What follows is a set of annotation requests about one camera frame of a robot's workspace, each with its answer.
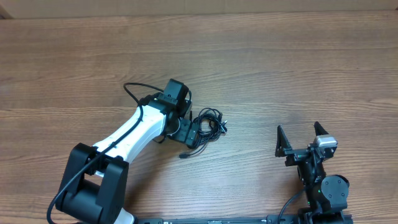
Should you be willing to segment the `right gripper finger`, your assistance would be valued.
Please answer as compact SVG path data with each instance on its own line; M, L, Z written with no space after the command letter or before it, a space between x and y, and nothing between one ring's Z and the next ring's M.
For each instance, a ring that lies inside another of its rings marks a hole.
M314 123L313 127L315 129L315 134L317 136L327 135L328 134L328 132L323 128L323 126L318 121L316 121Z
M287 139L282 126L277 127L277 143L275 147L276 157L285 157L292 152L292 146Z

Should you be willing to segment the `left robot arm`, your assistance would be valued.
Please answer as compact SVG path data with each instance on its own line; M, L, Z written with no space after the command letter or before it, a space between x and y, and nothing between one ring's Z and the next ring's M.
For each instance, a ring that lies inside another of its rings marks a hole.
M47 209L66 213L79 223L137 223L124 209L129 166L146 145L158 136L188 146L197 129L185 119L192 93L182 82L169 80L165 89L136 99L134 114L106 139L71 151L58 193Z

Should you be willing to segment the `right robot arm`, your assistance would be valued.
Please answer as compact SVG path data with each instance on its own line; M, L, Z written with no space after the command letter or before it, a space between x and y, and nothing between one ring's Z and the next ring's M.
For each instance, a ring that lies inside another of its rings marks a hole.
M281 208L277 223L353 223L343 210L348 207L349 181L342 175L327 176L323 162L331 159L338 141L317 121L313 125L315 139L305 149L293 149L282 126L277 127L275 156L284 157L287 167L295 166L303 189L292 196ZM296 198L306 195L308 207L296 215L284 212Z

